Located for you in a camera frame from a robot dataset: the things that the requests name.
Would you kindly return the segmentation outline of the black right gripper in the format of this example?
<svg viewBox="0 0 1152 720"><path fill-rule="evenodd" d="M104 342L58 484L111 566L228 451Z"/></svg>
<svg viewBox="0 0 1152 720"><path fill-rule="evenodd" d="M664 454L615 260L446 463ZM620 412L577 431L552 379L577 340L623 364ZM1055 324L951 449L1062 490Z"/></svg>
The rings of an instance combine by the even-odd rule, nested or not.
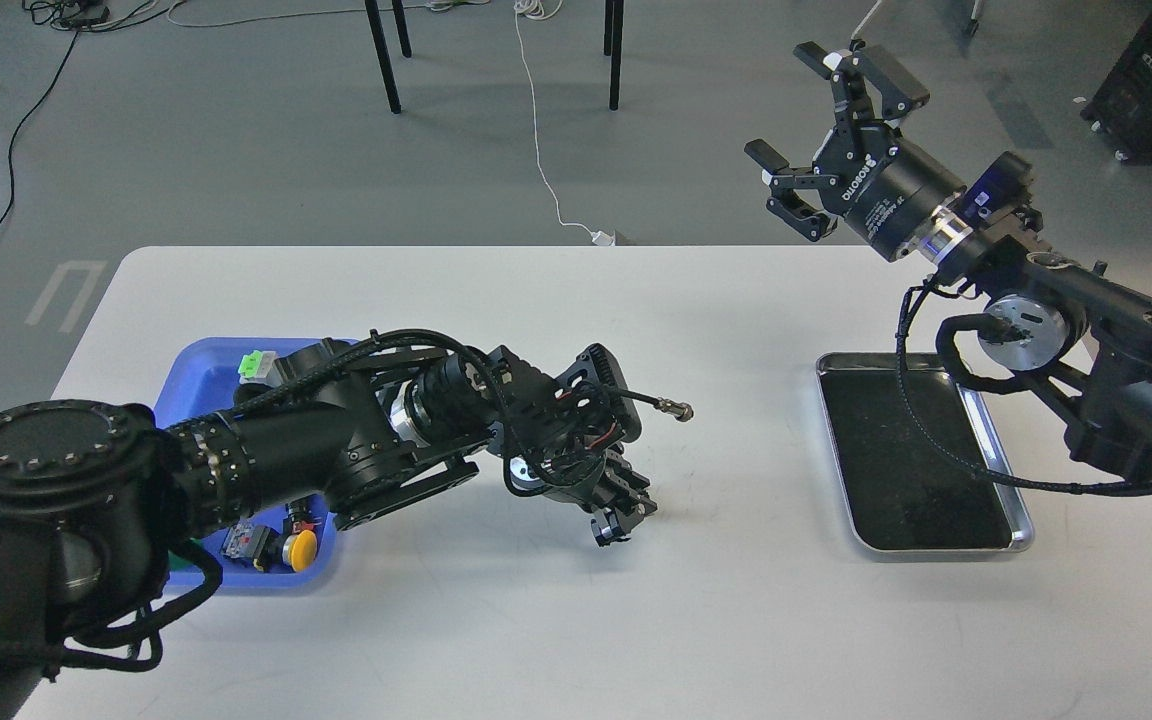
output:
<svg viewBox="0 0 1152 720"><path fill-rule="evenodd" d="M884 260L902 258L935 209L948 209L967 188L902 137L902 119L927 105L931 91L879 45L856 41L828 53L804 41L794 55L829 82L835 124L810 167L791 167L763 138L745 143L770 185L765 206L810 242L835 232L840 217ZM826 211L808 204L799 190L817 190Z"/></svg>

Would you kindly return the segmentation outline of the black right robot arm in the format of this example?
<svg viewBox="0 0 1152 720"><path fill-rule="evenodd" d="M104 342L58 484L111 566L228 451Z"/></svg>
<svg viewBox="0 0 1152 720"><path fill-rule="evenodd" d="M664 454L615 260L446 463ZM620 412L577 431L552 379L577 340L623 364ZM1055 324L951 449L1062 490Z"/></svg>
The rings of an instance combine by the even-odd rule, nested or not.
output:
<svg viewBox="0 0 1152 720"><path fill-rule="evenodd" d="M804 41L795 56L831 88L833 124L805 167L755 138L768 211L817 242L838 223L893 263L919 253L933 265L905 291L895 332L900 376L908 338L929 295L986 297L973 314L945 319L934 351L964 389L1030 392L1064 423L1070 458L1114 482L1011 477L942 448L973 478L1064 495L1152 497L1152 296L1111 281L1041 238L1033 170L1002 152L973 183L905 138L901 122L931 94L904 65L859 38L828 51Z"/></svg>

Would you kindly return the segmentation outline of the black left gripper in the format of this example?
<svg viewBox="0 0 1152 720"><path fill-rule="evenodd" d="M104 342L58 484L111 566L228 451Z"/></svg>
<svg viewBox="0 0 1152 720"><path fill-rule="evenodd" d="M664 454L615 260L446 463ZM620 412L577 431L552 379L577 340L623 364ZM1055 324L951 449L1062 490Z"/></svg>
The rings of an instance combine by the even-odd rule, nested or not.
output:
<svg viewBox="0 0 1152 720"><path fill-rule="evenodd" d="M628 541L630 530L623 525L621 514L627 518L646 518L658 510L658 503L649 495L649 479L634 470L622 445L566 452L545 460L541 468L550 480L535 473L524 458L511 457L506 469L507 488L517 497L548 497L594 514L591 533L599 547Z"/></svg>

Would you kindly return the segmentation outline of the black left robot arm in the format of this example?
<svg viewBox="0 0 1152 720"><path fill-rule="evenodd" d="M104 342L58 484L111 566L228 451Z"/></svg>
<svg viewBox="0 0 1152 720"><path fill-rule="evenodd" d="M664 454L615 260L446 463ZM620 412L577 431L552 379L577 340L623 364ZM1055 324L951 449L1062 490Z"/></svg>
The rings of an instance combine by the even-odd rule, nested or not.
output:
<svg viewBox="0 0 1152 720"><path fill-rule="evenodd" d="M302 497L347 530L461 486L486 450L511 495L573 503L596 543L626 541L657 510L623 456L639 404L694 415L628 387L602 344L548 376L402 329L325 338L169 427L79 397L0 411L0 719L65 667L154 669L164 626L223 579L200 539Z"/></svg>

